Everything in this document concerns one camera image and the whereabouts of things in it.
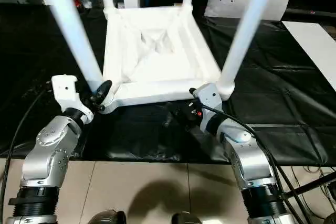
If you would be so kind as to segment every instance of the beige floor tile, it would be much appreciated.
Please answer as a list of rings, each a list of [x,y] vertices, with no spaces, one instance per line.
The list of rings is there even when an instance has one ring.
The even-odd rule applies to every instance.
[[[59,224],[80,222],[94,166],[94,162],[70,161],[56,209]]]
[[[6,159],[1,158],[1,171],[5,168]],[[22,175],[22,159],[12,159],[9,167],[8,180],[6,185],[5,201],[4,201],[4,220],[13,215],[14,206],[9,206],[10,198],[15,198],[20,189],[20,180]]]
[[[123,210],[128,224],[169,224],[190,210],[186,165],[96,162],[81,224],[107,209]]]
[[[15,198],[20,186],[23,160],[14,159],[9,168],[6,187],[4,218],[12,216],[14,207],[8,205]],[[0,159],[0,169],[5,167],[5,159]],[[94,162],[70,162],[62,189],[59,194],[57,218],[59,224],[79,223],[89,188]]]
[[[287,174],[290,182],[293,184],[294,188],[298,187],[298,184],[294,178],[293,172],[291,170],[291,167],[283,167],[283,170],[285,171],[285,173]],[[298,166],[298,167],[293,167],[293,170],[295,172],[295,175],[300,183],[300,185],[304,185],[307,184],[317,178],[319,178],[320,173],[308,173],[306,172],[302,166]],[[317,168],[315,167],[311,167],[311,170],[317,170]],[[331,169],[328,167],[323,167],[323,171],[324,173],[329,173],[331,172]],[[307,193],[304,193],[304,198],[309,206],[309,208],[315,212],[316,214],[318,214],[321,217],[326,217],[328,215],[330,215],[331,213],[333,213],[332,207],[329,203],[329,201],[327,200],[327,198],[324,196],[324,194],[322,193],[320,188],[316,188],[314,190],[311,190]],[[300,216],[302,216],[301,211],[299,210],[299,207],[297,205],[297,203],[295,202],[295,200],[293,198],[290,199],[290,202],[293,204],[293,207],[295,208],[295,210],[298,212],[298,214]],[[323,220],[313,217],[311,216],[311,220],[313,223],[316,224],[322,224]]]
[[[189,164],[188,170],[192,213],[202,221],[247,223],[243,198],[230,165]]]

